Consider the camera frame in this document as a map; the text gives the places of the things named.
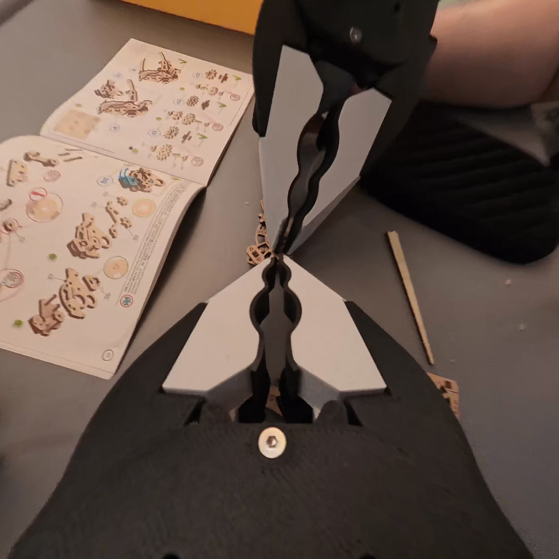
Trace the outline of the small wooden model assembly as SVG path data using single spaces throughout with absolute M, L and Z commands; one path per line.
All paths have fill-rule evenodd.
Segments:
M 247 247 L 247 262 L 251 266 L 257 266 L 268 258 L 276 257 L 276 253 L 269 240 L 263 200 L 261 200 L 261 212 L 258 215 L 258 220 L 255 242 Z

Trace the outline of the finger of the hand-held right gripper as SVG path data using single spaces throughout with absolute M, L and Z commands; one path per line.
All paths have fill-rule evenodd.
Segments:
M 360 172 L 390 108 L 371 88 L 348 97 L 321 129 L 322 148 L 307 175 L 306 197 L 296 213 L 284 254 L 292 254 L 328 217 L 360 178 Z
M 267 233 L 276 254 L 291 254 L 310 235 L 305 227 L 318 199 L 324 156 L 310 163 L 301 143 L 323 93 L 323 81 L 309 54 L 284 45 L 266 133 L 259 138 Z

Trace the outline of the person's right forearm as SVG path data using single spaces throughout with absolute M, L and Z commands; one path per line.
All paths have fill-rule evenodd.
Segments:
M 423 98 L 511 108 L 558 100 L 558 1 L 443 3 Z

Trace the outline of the yellow plastic box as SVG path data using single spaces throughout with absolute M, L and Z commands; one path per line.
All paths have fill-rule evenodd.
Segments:
M 124 3 L 254 35 L 263 1 L 124 1 Z

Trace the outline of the open instruction booklet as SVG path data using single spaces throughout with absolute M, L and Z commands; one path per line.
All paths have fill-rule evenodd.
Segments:
M 115 374 L 253 95 L 249 73 L 131 38 L 1 143 L 2 350 Z

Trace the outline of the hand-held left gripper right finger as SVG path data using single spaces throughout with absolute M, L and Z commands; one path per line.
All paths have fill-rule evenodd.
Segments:
M 279 276 L 291 329 L 282 393 L 316 420 L 328 402 L 378 395 L 384 381 L 346 300 L 284 256 Z

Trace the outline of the tapered wooden stick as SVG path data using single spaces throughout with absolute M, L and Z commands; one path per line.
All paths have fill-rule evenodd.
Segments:
M 420 309 L 420 305 L 418 302 L 418 298 L 416 296 L 415 287 L 413 285 L 413 281 L 411 279 L 411 274 L 409 271 L 409 267 L 404 255 L 404 251 L 402 248 L 400 235 L 396 231 L 388 231 L 387 232 L 388 242 L 390 244 L 392 255 L 394 257 L 394 261 L 396 263 L 396 267 L 399 271 L 400 278 L 402 281 L 402 285 L 404 287 L 404 291 L 407 295 L 411 312 L 413 314 L 417 330 L 420 335 L 420 339 L 422 341 L 422 345 L 430 365 L 435 364 L 434 354 L 431 349 L 431 345 L 428 338 L 427 329 L 425 327 L 425 323 L 423 320 L 423 315 Z

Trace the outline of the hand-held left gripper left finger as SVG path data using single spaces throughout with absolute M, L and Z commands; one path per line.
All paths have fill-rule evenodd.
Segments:
M 275 278 L 276 260 L 266 259 L 204 304 L 162 384 L 164 393 L 236 410 L 241 423 L 265 420 L 270 377 L 261 325 Z

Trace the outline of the laser-cut plywood parts sheet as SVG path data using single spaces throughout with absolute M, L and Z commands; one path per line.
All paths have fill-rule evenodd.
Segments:
M 435 384 L 437 390 L 443 396 L 445 401 L 449 404 L 449 407 L 451 408 L 452 413 L 454 414 L 456 419 L 460 421 L 461 410 L 459 388 L 457 382 L 431 372 L 427 372 L 427 375 Z

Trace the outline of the black quilted seat cushion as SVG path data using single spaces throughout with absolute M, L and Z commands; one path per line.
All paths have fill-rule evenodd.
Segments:
M 558 247 L 558 168 L 422 102 L 360 179 L 370 196 L 479 252 L 515 264 Z

